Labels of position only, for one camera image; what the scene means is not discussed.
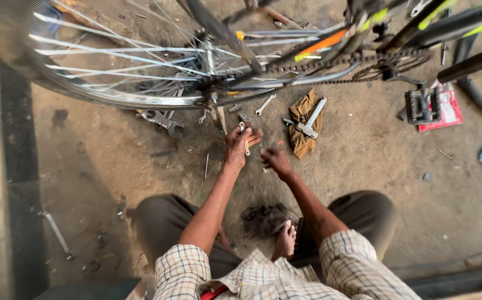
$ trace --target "plaid shirt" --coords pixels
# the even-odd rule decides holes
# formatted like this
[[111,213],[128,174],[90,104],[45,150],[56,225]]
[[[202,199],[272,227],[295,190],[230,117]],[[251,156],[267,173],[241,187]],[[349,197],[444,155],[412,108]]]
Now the plaid shirt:
[[371,243],[354,230],[340,231],[319,247],[328,285],[311,266],[296,269],[283,257],[271,262],[260,250],[228,275],[211,280],[204,251],[175,245],[156,261],[155,299],[199,299],[222,286],[216,299],[414,299],[415,292],[376,259]]

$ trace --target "person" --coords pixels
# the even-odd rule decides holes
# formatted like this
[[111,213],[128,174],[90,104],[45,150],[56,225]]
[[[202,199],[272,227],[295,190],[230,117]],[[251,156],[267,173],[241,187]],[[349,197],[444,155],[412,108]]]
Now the person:
[[252,128],[247,123],[226,136],[224,165],[200,209],[176,195],[146,198],[135,209],[132,226],[148,262],[155,262],[155,298],[419,299],[379,262],[394,231],[391,201],[360,191],[326,208],[277,149],[261,157],[297,199],[298,233],[288,221],[271,259],[257,249],[241,259],[228,248],[221,221],[245,165],[245,141],[250,146],[263,137]]

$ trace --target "bicycle chain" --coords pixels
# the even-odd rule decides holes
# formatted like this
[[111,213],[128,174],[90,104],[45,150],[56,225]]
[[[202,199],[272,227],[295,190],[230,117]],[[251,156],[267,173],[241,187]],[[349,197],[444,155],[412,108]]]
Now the bicycle chain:
[[[381,61],[385,60],[388,62],[388,64],[391,63],[392,60],[397,60],[403,57],[410,57],[410,58],[420,58],[421,56],[424,56],[426,54],[429,54],[429,50],[424,50],[424,49],[419,49],[419,50],[404,50],[404,51],[399,51],[395,53],[378,53],[373,56],[364,56],[364,57],[353,57],[353,58],[348,58],[348,59],[340,59],[336,62],[310,62],[304,65],[296,66],[284,66],[284,67],[278,67],[278,66],[271,66],[270,68],[266,68],[263,72],[263,74],[274,74],[274,73],[280,73],[280,72],[290,72],[290,71],[300,71],[304,72],[310,69],[314,68],[333,68],[338,65],[352,65],[355,63],[364,64],[364,63],[372,63],[376,61]],[[356,83],[356,82],[368,82],[368,81],[374,81],[378,80],[379,78],[365,78],[365,79],[349,79],[349,80],[331,80],[331,81],[324,81],[324,82],[318,82],[315,83],[316,85],[320,84],[342,84],[342,83]]]

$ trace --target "red packet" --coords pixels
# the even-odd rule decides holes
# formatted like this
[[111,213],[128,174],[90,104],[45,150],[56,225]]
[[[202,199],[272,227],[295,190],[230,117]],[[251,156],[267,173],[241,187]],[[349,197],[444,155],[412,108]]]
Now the red packet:
[[450,83],[440,84],[437,80],[434,84],[437,84],[437,87],[441,91],[439,95],[441,121],[435,123],[420,124],[418,126],[419,132],[463,123],[461,107],[458,104],[458,98],[456,97],[454,89],[452,89],[452,85]]

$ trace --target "black pedal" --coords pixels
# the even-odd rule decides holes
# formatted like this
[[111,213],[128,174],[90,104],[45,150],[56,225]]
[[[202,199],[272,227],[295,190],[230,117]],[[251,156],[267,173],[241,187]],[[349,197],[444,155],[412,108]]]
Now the black pedal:
[[408,91],[405,96],[409,124],[426,124],[441,120],[439,92],[437,89],[426,95],[423,94],[421,89]]

